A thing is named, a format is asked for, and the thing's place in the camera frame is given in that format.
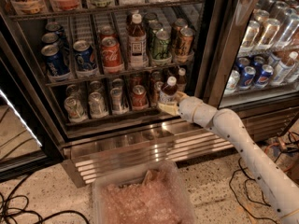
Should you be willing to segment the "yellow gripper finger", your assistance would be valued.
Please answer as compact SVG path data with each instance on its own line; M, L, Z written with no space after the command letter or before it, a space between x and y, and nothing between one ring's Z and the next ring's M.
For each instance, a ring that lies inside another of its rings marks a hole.
M188 98L188 95L185 92L182 92L182 91L177 92L176 99L178 102L181 102L185 98Z
M164 113L167 113L171 116L178 116L178 104L177 103L172 103L172 104L163 104L163 103L158 103L157 107Z

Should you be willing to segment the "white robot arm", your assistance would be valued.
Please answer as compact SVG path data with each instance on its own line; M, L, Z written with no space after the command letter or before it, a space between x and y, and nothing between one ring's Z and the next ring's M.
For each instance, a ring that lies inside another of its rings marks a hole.
M217 109L184 92L178 92L171 102L159 101L157 107L229 141L249 167L280 221L299 224L299 187L252 140L233 110Z

